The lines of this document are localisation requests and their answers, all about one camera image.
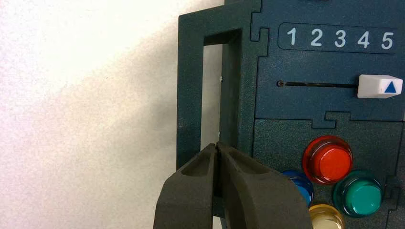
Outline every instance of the white wall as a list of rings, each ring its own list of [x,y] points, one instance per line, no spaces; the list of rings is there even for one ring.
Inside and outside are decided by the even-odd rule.
[[[0,1],[0,228],[152,227],[175,171],[177,18],[221,4]]]

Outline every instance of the red button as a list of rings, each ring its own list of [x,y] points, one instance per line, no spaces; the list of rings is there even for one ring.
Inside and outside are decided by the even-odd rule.
[[[343,179],[353,165],[349,145],[335,136],[317,138],[304,152],[302,168],[307,177],[319,184],[334,184]]]

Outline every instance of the blue button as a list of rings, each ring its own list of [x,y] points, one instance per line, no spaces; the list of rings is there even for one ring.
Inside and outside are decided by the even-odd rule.
[[[291,179],[309,207],[314,199],[314,187],[305,174],[294,170],[284,171],[283,174]]]

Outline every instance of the slider slot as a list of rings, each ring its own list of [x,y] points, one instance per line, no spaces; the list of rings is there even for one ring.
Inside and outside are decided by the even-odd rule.
[[[286,82],[285,86],[295,87],[339,87],[339,88],[358,88],[357,84],[343,84],[343,83],[302,83],[302,82]]]

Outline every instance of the arcade button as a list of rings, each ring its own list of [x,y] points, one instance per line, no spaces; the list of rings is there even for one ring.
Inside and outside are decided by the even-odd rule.
[[[302,157],[305,175],[318,184],[335,184],[343,179],[353,164],[349,145],[336,136],[322,136],[306,148]]]
[[[360,218],[378,211],[382,187],[367,171],[353,171],[339,182],[333,192],[335,206],[347,215]]]
[[[344,229],[343,216],[334,207],[318,204],[309,208],[314,229]]]
[[[311,181],[305,176],[305,174],[294,170],[284,171],[283,174],[291,179],[291,181],[297,186],[299,192],[304,198],[307,206],[311,205],[314,199],[314,187]]]

